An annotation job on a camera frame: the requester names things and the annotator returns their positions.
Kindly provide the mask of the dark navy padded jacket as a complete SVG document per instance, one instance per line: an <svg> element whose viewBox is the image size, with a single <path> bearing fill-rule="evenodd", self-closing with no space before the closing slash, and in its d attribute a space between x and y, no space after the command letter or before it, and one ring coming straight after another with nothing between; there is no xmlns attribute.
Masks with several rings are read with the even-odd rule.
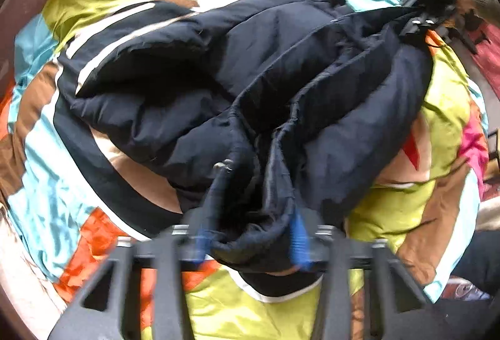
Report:
<svg viewBox="0 0 500 340"><path fill-rule="evenodd" d="M169 183L182 211L203 208L213 258L282 272L296 211L341 223L403 146L432 74L424 35L401 36L417 15L345 0L131 7L61 52L54 126L132 228L153 236L178 216L127 187L94 132Z"/></svg>

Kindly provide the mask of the colourful cartoon bed sheet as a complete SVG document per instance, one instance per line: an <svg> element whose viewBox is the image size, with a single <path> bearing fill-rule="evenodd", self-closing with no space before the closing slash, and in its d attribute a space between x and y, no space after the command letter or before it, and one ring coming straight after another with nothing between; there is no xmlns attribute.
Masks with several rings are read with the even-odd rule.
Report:
<svg viewBox="0 0 500 340"><path fill-rule="evenodd" d="M148 236L100 198L55 126L61 52L98 23L135 6L170 2L198 14L239 0L4 0L1 6L1 287L14 313L41 339L120 237L144 242L185 214L175 189L94 132L98 149L131 188L178 221ZM345 0L356 13L401 0ZM455 315L446 297L472 251L487 169L481 92L455 51L423 33L432 58L429 87L401 149L337 225L351 239L387 241L433 307L432 328L416 339L461 338L476 312ZM209 252L182 272L193 339L312 339L323 279L295 265L241 271ZM154 339L156 271L142 270L139 339ZM350 272L352 337L363 338L363 276Z"/></svg>

